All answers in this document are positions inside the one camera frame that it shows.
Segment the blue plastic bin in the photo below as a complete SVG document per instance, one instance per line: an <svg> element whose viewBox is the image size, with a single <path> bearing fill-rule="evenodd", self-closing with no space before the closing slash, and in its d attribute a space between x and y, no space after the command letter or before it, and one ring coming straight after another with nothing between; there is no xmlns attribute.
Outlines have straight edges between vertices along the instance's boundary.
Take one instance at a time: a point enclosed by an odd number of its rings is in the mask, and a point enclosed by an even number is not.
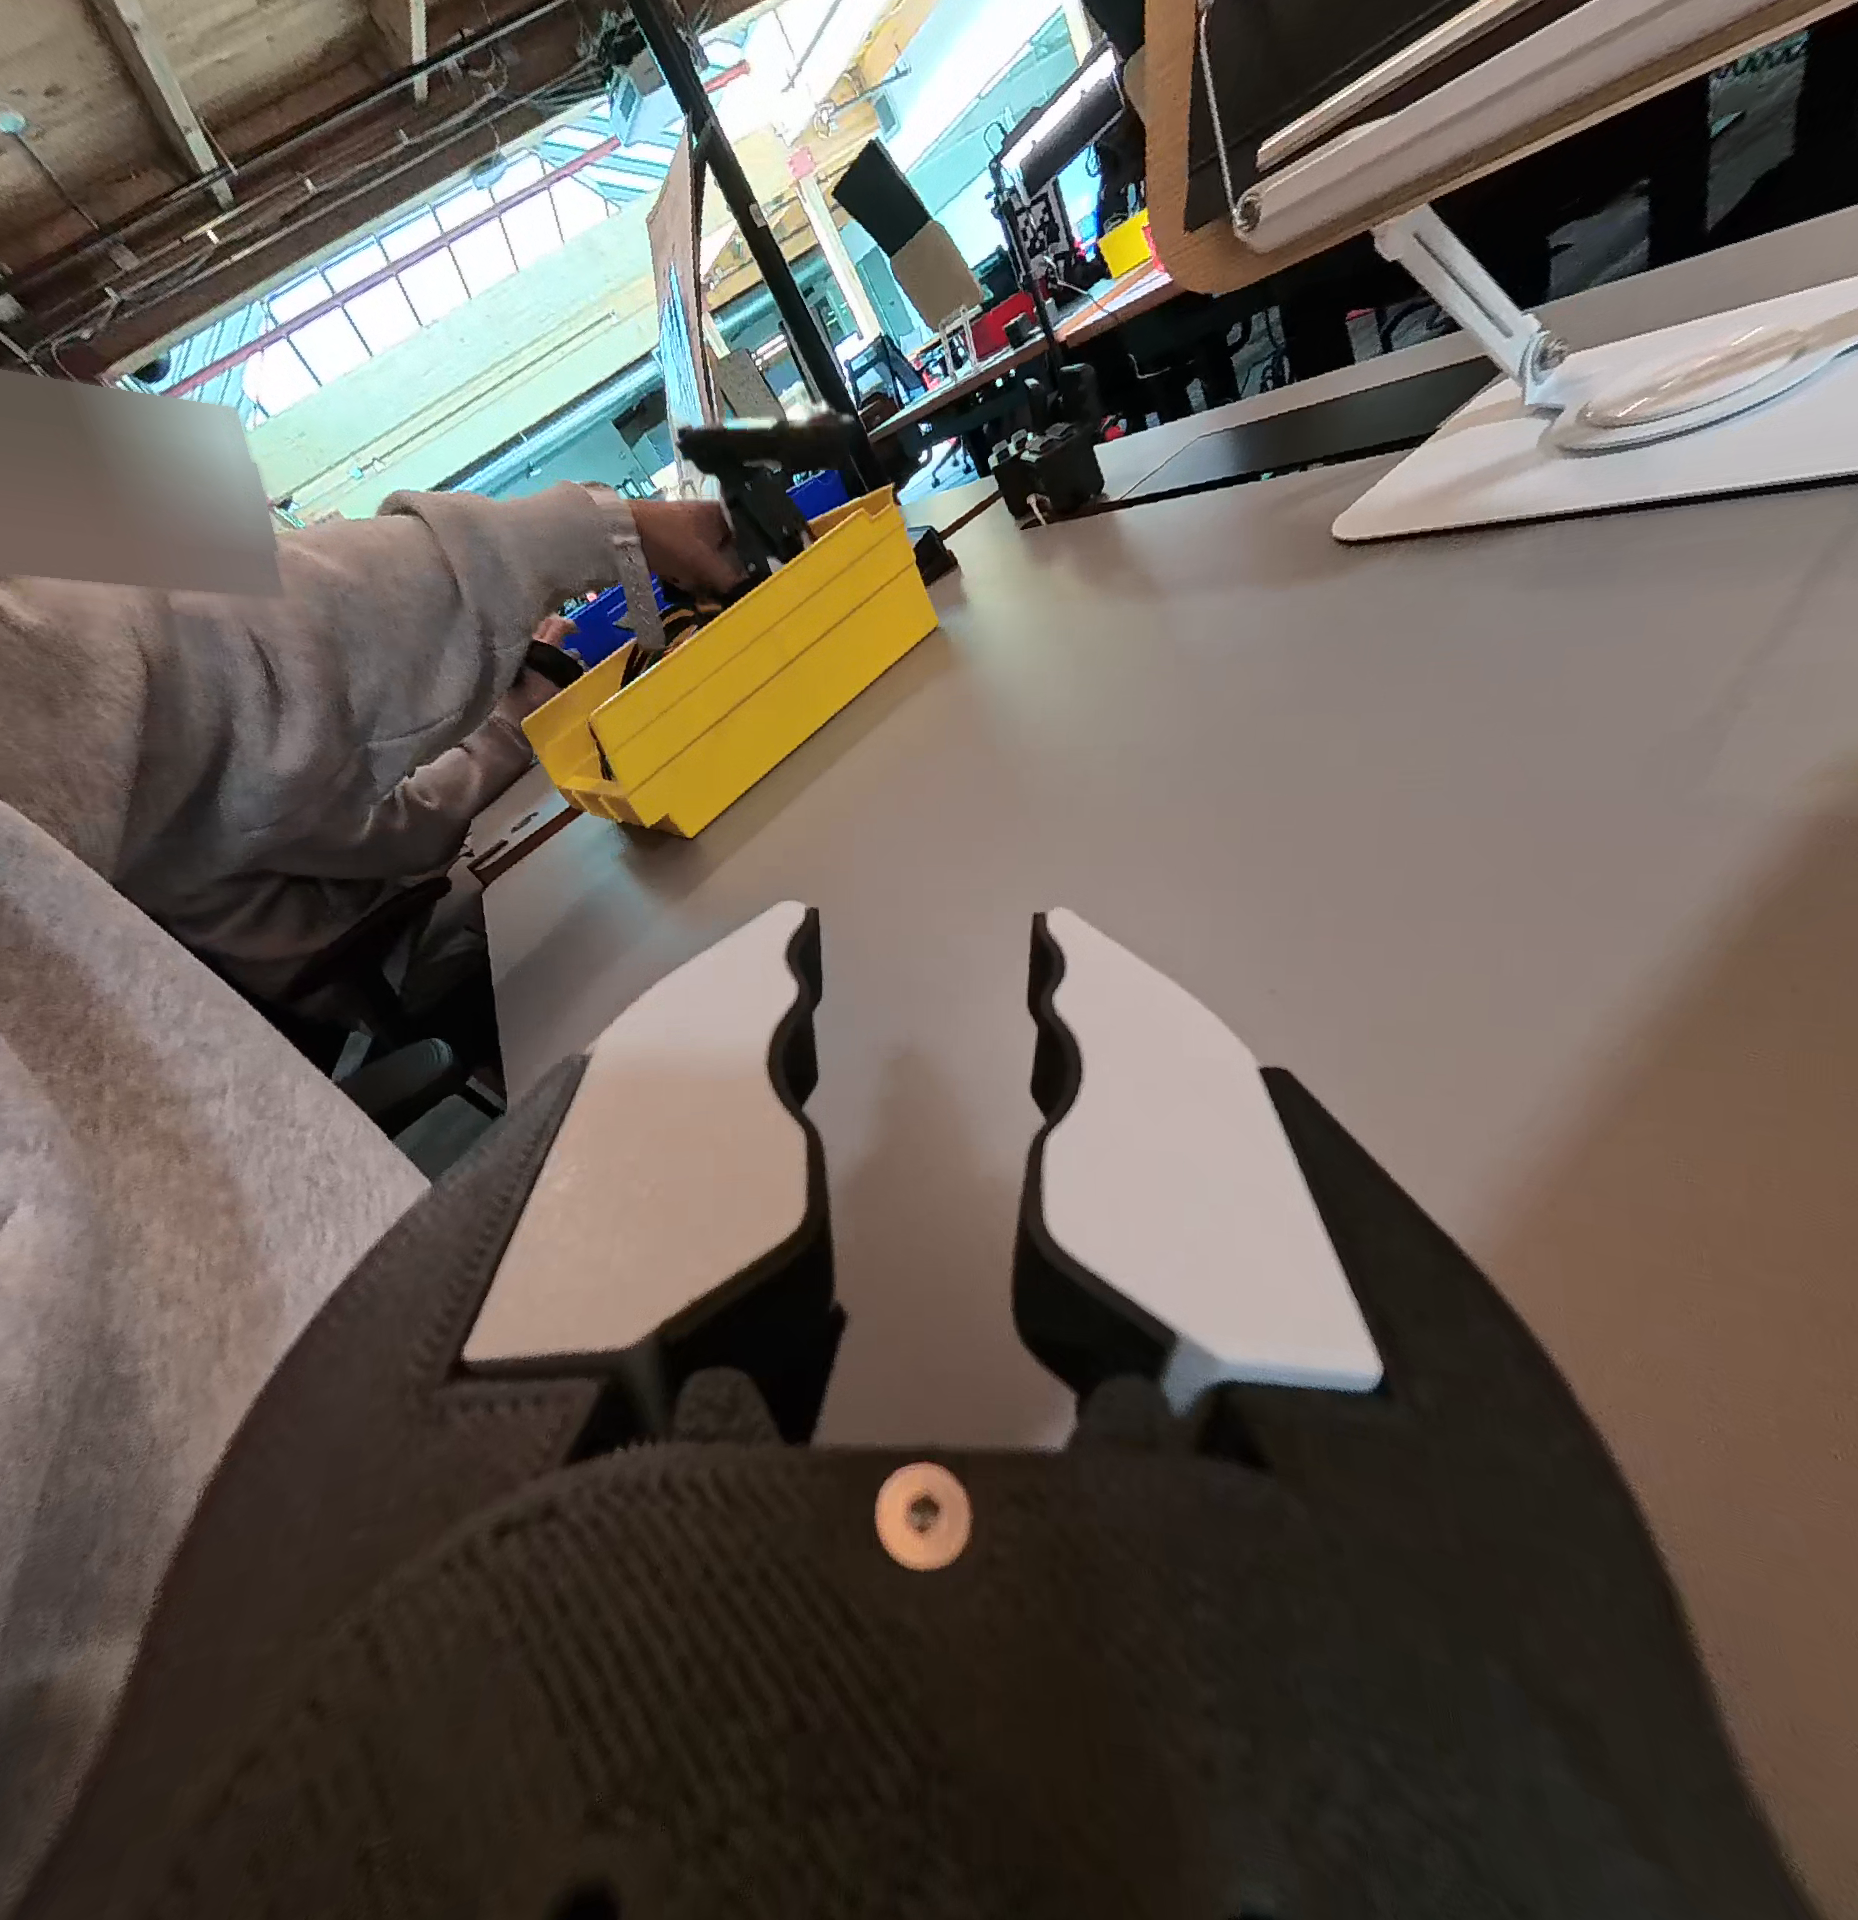
<svg viewBox="0 0 1858 1920"><path fill-rule="evenodd" d="M804 470L786 487L790 504L801 516L810 538L820 538L822 519L849 504L842 470ZM627 613L627 592L604 589L562 609L575 631L557 639L557 649L579 659L585 669L597 666L632 639Z"/></svg>

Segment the black pole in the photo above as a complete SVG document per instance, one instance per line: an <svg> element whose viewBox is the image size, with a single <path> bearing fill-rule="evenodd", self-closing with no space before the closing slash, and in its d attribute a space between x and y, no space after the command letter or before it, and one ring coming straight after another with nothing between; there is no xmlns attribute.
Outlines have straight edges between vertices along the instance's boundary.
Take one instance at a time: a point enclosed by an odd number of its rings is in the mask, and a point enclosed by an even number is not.
<svg viewBox="0 0 1858 1920"><path fill-rule="evenodd" d="M820 407L849 421L847 465L869 484L877 484L874 448L857 414L857 400L836 360L836 352L804 298L796 275L775 239L773 224L762 209L759 196L742 166L721 118L701 85L698 52L683 26L675 4L628 2L628 13L642 32L648 52L669 93L682 108L691 158L712 172L728 212L759 271L762 284L773 296L781 318L781 332L801 368L804 384Z"/></svg>

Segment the yellow plastic bin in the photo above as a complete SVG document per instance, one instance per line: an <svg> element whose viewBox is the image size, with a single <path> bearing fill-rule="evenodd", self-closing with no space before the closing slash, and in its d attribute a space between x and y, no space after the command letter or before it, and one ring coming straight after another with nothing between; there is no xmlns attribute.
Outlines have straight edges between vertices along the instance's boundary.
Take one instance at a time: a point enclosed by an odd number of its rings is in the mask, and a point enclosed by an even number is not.
<svg viewBox="0 0 1858 1920"><path fill-rule="evenodd" d="M682 838L791 756L941 618L894 489L814 524L816 542L623 686L627 646L524 720L582 812Z"/></svg>

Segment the upright wooden panel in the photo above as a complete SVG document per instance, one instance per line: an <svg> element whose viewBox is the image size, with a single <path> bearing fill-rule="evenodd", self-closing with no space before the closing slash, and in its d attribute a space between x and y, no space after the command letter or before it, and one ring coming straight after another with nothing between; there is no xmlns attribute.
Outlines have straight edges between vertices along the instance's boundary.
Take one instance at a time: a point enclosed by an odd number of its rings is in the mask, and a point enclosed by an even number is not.
<svg viewBox="0 0 1858 1920"><path fill-rule="evenodd" d="M670 430L721 425L721 391L703 338L701 192L701 160L683 136L648 212L654 360Z"/></svg>

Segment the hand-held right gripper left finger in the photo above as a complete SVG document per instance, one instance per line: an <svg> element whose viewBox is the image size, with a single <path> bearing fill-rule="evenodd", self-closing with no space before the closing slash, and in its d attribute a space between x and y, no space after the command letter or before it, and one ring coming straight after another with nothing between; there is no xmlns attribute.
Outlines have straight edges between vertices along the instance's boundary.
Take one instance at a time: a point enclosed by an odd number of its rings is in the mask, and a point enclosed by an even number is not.
<svg viewBox="0 0 1858 1920"><path fill-rule="evenodd" d="M462 1343L478 1378L585 1378L613 1439L705 1370L806 1445L844 1331L820 1135L820 917L775 902L606 1025Z"/></svg>

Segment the person's left hand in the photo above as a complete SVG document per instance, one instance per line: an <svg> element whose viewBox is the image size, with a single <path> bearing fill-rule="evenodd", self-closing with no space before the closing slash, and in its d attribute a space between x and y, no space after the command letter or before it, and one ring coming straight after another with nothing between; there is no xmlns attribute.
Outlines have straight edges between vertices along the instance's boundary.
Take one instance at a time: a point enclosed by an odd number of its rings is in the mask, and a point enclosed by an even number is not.
<svg viewBox="0 0 1858 1920"><path fill-rule="evenodd" d="M750 568L718 501L632 501L628 516L648 573L669 587L705 599L747 587Z"/></svg>

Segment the white metal stand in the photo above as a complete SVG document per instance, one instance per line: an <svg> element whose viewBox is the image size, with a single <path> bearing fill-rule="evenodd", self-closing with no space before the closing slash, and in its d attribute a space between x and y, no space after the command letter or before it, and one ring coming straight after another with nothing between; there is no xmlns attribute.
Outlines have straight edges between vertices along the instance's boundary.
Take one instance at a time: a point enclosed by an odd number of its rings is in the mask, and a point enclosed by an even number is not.
<svg viewBox="0 0 1858 1920"><path fill-rule="evenodd" d="M1463 4L1267 133L1244 179L1202 10L1202 80L1234 239L1277 260L1368 232L1498 374L1333 522L1338 542L1858 479L1858 275L1570 348L1433 204L1835 10Z"/></svg>

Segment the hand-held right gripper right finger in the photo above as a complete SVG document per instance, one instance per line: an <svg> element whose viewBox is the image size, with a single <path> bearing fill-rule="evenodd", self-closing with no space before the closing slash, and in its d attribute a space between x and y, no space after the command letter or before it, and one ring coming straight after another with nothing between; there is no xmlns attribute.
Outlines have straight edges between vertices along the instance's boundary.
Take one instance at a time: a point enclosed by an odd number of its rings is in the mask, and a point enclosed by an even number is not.
<svg viewBox="0 0 1858 1920"><path fill-rule="evenodd" d="M1029 948L1038 1134L1014 1328L1077 1408L1123 1381L1370 1398L1385 1361L1253 1049L1069 907Z"/></svg>

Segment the black electronic device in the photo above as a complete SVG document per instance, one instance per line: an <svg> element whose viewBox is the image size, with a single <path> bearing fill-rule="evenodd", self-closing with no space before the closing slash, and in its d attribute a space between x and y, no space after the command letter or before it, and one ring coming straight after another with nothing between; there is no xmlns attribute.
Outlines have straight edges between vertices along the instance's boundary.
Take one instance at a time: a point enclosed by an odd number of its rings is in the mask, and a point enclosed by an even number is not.
<svg viewBox="0 0 1858 1920"><path fill-rule="evenodd" d="M994 446L989 474L1020 531L1079 516L1105 499L1092 423L1023 427Z"/></svg>

